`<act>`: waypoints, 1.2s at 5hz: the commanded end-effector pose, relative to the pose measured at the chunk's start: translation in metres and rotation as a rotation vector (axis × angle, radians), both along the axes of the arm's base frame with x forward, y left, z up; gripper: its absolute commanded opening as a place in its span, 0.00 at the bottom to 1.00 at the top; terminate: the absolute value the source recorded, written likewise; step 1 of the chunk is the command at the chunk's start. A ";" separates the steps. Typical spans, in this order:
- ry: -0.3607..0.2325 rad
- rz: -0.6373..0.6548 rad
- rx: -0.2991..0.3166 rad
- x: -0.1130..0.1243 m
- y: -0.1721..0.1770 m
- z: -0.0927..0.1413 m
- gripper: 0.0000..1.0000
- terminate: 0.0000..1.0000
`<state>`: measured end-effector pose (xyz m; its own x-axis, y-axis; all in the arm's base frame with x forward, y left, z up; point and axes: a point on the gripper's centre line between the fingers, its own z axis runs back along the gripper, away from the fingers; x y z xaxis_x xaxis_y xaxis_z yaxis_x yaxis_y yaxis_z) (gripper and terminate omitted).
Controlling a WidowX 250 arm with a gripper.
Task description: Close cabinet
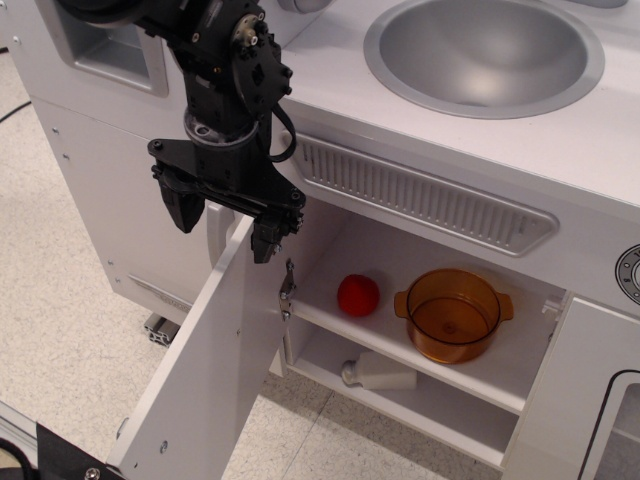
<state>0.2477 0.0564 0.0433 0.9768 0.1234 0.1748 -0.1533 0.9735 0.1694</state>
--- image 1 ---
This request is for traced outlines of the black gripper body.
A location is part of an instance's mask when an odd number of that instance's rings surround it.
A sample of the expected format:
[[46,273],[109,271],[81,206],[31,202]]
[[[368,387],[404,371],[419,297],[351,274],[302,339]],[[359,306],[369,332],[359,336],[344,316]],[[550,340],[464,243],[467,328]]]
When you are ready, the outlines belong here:
[[302,225],[306,196],[281,175],[257,146],[207,149],[189,140],[154,139],[152,176],[195,182],[200,196],[255,219],[272,216]]

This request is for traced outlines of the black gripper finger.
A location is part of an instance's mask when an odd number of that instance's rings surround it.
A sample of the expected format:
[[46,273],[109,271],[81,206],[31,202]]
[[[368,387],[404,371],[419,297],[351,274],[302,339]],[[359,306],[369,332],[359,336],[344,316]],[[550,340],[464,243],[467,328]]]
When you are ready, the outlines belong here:
[[266,264],[278,250],[285,236],[294,234],[296,226],[286,219],[262,216],[253,222],[251,249],[256,264]]
[[176,227],[190,233],[204,211],[204,198],[195,182],[182,181],[171,175],[158,178],[162,200]]

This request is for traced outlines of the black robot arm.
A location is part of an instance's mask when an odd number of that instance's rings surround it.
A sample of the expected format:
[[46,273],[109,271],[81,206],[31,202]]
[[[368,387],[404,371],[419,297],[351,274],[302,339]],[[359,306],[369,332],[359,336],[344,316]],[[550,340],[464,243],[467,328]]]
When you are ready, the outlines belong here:
[[148,152],[163,202],[189,233],[206,201],[253,219],[251,249],[264,264],[299,231],[306,196],[276,166],[295,153],[280,106],[292,71],[256,1],[63,1],[96,27],[134,24],[166,41],[186,91],[184,140],[156,138]]

